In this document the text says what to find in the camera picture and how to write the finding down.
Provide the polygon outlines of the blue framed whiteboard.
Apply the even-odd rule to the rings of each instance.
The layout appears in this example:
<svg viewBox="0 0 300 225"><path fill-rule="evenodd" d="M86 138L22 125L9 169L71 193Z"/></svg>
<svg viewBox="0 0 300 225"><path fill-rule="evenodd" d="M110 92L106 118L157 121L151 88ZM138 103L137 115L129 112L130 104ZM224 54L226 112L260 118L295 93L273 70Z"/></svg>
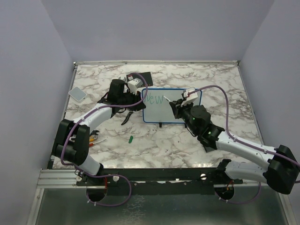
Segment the blue framed whiteboard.
<svg viewBox="0 0 300 225"><path fill-rule="evenodd" d="M175 88L144 88L141 92L144 96L144 104L146 108L142 110L142 118L145 123L169 123L183 124L182 119L175 119L169 102L164 98L167 97L171 101L182 98L181 94L185 89Z"/></svg>

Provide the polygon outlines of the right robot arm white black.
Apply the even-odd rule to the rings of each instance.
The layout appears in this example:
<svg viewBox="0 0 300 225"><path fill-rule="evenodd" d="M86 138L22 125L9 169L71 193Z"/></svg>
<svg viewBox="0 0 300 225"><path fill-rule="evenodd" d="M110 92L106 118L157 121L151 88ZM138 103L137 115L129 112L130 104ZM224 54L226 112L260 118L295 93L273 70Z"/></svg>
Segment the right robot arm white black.
<svg viewBox="0 0 300 225"><path fill-rule="evenodd" d="M228 134L211 121L211 114L203 105L185 105L183 100L170 101L176 119L182 119L188 131L206 150L233 153L249 163L242 165L229 161L215 172L216 180L226 183L230 179L246 179L266 183L273 190L288 195L300 173L300 165L292 151L284 146L271 147L240 139Z"/></svg>

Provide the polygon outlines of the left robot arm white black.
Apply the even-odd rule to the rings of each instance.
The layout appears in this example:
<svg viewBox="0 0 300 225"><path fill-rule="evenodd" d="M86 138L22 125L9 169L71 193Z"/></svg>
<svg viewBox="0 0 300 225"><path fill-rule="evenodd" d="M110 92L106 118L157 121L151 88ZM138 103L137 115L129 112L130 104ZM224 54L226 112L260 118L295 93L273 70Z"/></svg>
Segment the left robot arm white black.
<svg viewBox="0 0 300 225"><path fill-rule="evenodd" d="M129 82L113 79L109 91L91 110L74 120L63 119L59 124L51 155L58 157L63 165L73 165L87 173L93 185L103 181L104 167L89 155L90 134L121 109L139 111L146 107L138 88L148 85L143 76L136 75L139 77Z"/></svg>

